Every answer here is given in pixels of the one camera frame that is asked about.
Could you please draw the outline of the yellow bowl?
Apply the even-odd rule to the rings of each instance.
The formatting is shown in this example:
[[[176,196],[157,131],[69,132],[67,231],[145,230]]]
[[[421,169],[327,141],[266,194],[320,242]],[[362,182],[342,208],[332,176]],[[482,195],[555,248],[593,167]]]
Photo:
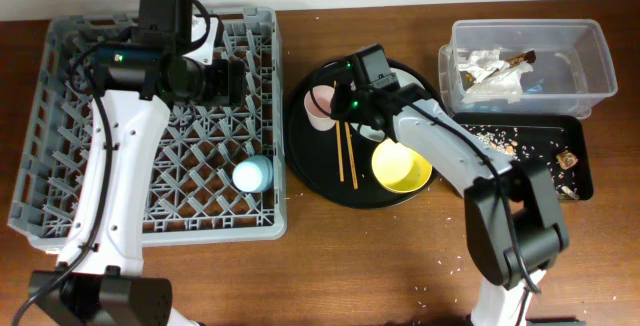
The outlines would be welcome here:
[[[434,174],[433,166],[423,156],[391,139],[375,148],[371,167],[377,182],[397,194],[421,189]]]

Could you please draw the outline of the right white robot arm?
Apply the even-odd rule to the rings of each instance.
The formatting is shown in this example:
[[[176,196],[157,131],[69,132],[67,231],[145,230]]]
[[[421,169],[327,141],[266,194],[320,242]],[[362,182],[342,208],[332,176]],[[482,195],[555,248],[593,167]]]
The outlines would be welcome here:
[[[426,89],[400,85],[379,44],[349,54],[334,120],[369,126],[424,157],[462,195],[469,254],[483,280],[471,325],[524,325],[539,282],[569,245],[547,166],[517,161],[456,123]]]

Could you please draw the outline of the grey round plate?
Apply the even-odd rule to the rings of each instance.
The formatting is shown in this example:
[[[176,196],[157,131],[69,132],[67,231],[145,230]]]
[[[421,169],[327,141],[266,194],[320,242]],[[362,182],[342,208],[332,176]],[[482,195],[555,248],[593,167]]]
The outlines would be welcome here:
[[[416,84],[420,88],[424,89],[424,85],[410,72],[395,67],[392,67],[391,71],[396,74],[399,84],[402,88],[407,87],[410,84]],[[351,126],[357,131],[360,136],[370,141],[380,143],[383,142],[386,138],[385,133],[381,130],[374,130],[369,126],[362,126],[357,123],[351,123]]]

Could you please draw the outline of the food scraps and rice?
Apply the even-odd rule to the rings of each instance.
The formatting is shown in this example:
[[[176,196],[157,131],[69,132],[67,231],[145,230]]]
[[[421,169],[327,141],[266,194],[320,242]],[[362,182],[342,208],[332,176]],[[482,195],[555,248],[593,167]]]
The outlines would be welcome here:
[[[578,200],[577,154],[570,150],[568,133],[559,127],[514,127],[463,124],[470,133],[492,149],[517,161],[536,159],[546,164],[560,199]]]

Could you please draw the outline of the white paper napkin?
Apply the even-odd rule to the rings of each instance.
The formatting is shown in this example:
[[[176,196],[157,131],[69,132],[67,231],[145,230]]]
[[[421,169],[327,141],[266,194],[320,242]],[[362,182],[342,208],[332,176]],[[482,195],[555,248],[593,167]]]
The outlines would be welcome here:
[[[519,102],[524,94],[521,77],[533,71],[533,64],[521,63],[510,68],[507,59],[500,58],[501,51],[479,50],[472,51],[468,58],[457,64],[461,74],[464,94],[462,102],[465,104],[479,103],[490,100],[506,100],[508,103]],[[476,77],[475,83],[464,79],[462,72],[468,71]]]

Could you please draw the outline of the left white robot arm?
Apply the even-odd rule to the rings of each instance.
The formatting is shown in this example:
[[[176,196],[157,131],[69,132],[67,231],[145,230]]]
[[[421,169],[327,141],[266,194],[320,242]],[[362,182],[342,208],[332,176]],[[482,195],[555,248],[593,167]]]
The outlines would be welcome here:
[[[69,71],[92,95],[89,159],[74,223],[28,303],[60,325],[184,325],[169,280],[143,275],[142,220],[156,152],[176,105],[239,107],[240,61],[197,60],[224,32],[198,0],[140,0],[138,22],[84,51]]]

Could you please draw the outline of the light blue plastic cup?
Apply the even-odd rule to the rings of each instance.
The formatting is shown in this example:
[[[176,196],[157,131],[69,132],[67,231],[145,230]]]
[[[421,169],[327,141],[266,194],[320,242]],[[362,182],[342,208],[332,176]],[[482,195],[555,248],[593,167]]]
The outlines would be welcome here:
[[[274,170],[270,158],[251,156],[235,166],[232,180],[238,190],[245,193],[265,192],[273,186]]]

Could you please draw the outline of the wooden chopstick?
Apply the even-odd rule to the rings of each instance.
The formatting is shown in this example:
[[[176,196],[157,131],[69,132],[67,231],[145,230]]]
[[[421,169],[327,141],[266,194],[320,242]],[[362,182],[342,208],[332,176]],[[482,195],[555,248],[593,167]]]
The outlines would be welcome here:
[[[346,142],[347,142],[347,150],[348,150],[348,156],[349,156],[350,173],[352,176],[352,185],[354,190],[358,190],[359,184],[357,179],[355,158],[354,158],[354,152],[353,152],[353,146],[352,146],[350,124],[348,122],[344,122],[344,128],[345,128],[345,135],[347,139]]]
[[[342,138],[341,138],[341,128],[340,122],[335,121],[335,133],[336,133],[336,148],[337,148],[337,162],[338,162],[338,172],[339,172],[339,181],[344,182],[344,166],[343,166],[343,154],[342,154]]]

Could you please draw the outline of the gold foil snack wrapper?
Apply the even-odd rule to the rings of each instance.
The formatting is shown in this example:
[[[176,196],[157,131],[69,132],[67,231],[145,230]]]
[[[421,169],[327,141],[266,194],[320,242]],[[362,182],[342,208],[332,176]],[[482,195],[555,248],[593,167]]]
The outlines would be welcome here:
[[[521,63],[533,64],[535,61],[536,61],[536,54],[534,50],[527,51],[525,53],[513,56],[506,60],[510,68],[515,67]],[[475,83],[477,81],[476,77],[473,76],[468,71],[462,72],[462,75],[464,76],[464,79],[468,82]]]

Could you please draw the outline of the pink plastic cup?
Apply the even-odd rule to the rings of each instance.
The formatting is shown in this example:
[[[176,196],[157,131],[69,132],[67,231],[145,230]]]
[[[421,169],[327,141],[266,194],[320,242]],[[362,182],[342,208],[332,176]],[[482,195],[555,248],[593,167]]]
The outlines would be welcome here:
[[[304,97],[304,108],[311,126],[317,131],[329,131],[335,121],[331,119],[331,99],[334,88],[318,85],[311,88]]]

